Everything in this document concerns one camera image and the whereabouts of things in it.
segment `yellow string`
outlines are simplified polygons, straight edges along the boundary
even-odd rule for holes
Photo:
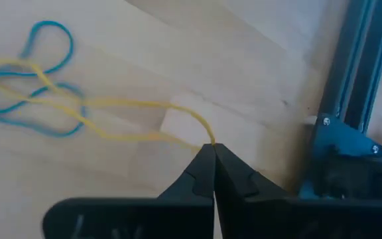
[[[82,104],[85,106],[91,106],[91,107],[135,106],[135,107],[148,107],[148,108],[172,108],[175,110],[186,112],[190,114],[193,118],[198,120],[203,125],[203,127],[206,129],[210,137],[210,143],[214,145],[214,143],[216,142],[213,131],[209,123],[200,114],[198,114],[197,112],[189,108],[186,108],[183,106],[177,106],[175,104],[171,104],[168,102],[139,101],[139,100],[128,100],[128,99],[119,99],[119,98],[94,98],[91,100],[83,100],[75,95],[69,94],[63,91],[62,89],[60,89],[44,74],[44,72],[41,70],[41,68],[37,64],[31,63],[26,60],[0,59],[0,65],[5,65],[5,64],[11,64],[11,65],[17,65],[17,66],[30,68],[34,73],[36,73],[38,79],[45,86],[48,86],[48,88],[52,90],[54,93],[66,96],[74,100],[78,104]],[[119,141],[167,141],[167,142],[177,143],[183,146],[191,147],[193,149],[197,149],[195,145],[190,145],[189,143],[186,143],[179,138],[176,138],[174,136],[168,135],[166,133],[161,133],[161,132],[152,132],[147,134],[112,135],[105,132],[101,128],[99,128],[94,122],[81,116],[75,109],[69,108],[67,106],[63,106],[62,104],[58,104],[56,102],[53,102],[52,100],[29,98],[2,84],[0,84],[0,91],[2,91],[8,97],[11,97],[14,99],[24,100],[26,102],[30,102],[34,104],[44,104],[44,105],[48,105],[53,108],[62,110],[65,114],[72,116],[73,118],[76,118],[78,121],[82,122],[84,125],[88,126],[90,129],[94,130],[101,138],[104,138],[104,139],[114,139]]]

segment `blue string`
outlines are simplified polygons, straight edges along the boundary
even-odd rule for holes
[[[73,55],[73,51],[74,51],[73,37],[72,37],[72,34],[70,34],[70,31],[64,25],[57,23],[55,21],[41,21],[41,22],[36,23],[31,29],[31,33],[29,34],[26,45],[25,45],[22,53],[20,54],[20,58],[23,58],[23,59],[28,58],[32,54],[34,42],[36,40],[36,36],[37,36],[39,30],[41,30],[41,28],[46,27],[46,26],[58,27],[59,29],[63,30],[67,34],[67,36],[69,38],[69,43],[70,43],[69,51],[68,51],[67,55],[64,57],[64,59],[62,61],[60,61],[60,63],[58,63],[56,66],[53,66],[52,68],[49,68],[48,70],[44,71],[45,74],[50,74],[50,73],[56,72],[56,71],[60,70],[61,68],[63,68],[70,61],[70,59],[72,58],[72,55]],[[8,77],[8,76],[36,77],[36,74],[35,73],[28,73],[28,72],[13,72],[13,71],[10,71],[9,68],[7,68],[7,67],[0,68],[0,77]],[[71,93],[77,95],[80,98],[84,98],[84,95],[80,91],[80,89],[73,86],[73,85],[70,85],[67,83],[62,83],[62,82],[57,83],[56,85],[60,88],[64,88],[64,89],[69,90]],[[37,96],[43,94],[44,92],[46,92],[48,90],[49,89],[47,86],[39,88],[38,90],[35,90],[32,94],[30,94],[29,98],[37,97]],[[5,114],[13,112],[13,111],[19,109],[20,107],[24,106],[27,103],[28,102],[26,102],[26,101],[20,101],[16,104],[13,104],[12,106],[9,106],[8,108],[0,109],[0,123],[5,123],[8,125],[15,125],[15,126],[33,129],[39,133],[43,133],[45,135],[52,136],[52,137],[67,137],[69,135],[73,135],[77,131],[79,131],[82,126],[84,126],[84,124],[82,122],[79,122],[76,125],[76,127],[71,129],[70,131],[60,132],[60,131],[57,131],[55,129],[51,129],[50,127],[46,127],[44,125],[40,125],[37,123],[27,122],[27,121],[18,121],[18,120],[13,120],[13,119],[7,119],[4,117]],[[87,116],[87,109],[85,106],[80,107],[80,113],[83,117]]]

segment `screw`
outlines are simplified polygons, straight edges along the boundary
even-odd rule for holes
[[[374,145],[374,146],[372,146],[372,153],[378,153],[378,151],[379,151],[379,147],[378,146],[376,146],[376,145]]]
[[[331,123],[330,118],[324,118],[324,125],[328,126]]]

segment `wooden table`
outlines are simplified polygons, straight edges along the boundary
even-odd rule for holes
[[[52,79],[77,84],[88,96],[182,102],[209,120],[220,143],[292,191],[305,162],[302,123],[317,114],[346,6],[347,0],[0,0],[0,56],[16,57],[33,23],[59,21],[77,47]],[[67,48],[61,32],[47,29],[33,59],[47,68]],[[39,86],[9,84],[25,92]],[[1,105],[9,102],[0,97]],[[161,128],[203,139],[195,137],[198,125],[165,113],[113,107],[92,109],[90,117],[111,132]],[[40,106],[11,117],[75,124]],[[382,140],[382,85],[371,122],[370,134]],[[45,211],[66,197],[158,195],[192,157],[167,143],[101,140],[88,129],[53,139],[0,125],[0,238],[38,238]]]

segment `black machine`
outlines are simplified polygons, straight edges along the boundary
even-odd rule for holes
[[[46,239],[382,238],[382,146],[365,136],[382,71],[382,0],[351,0],[299,196],[222,144],[205,145],[156,199],[67,199]]]

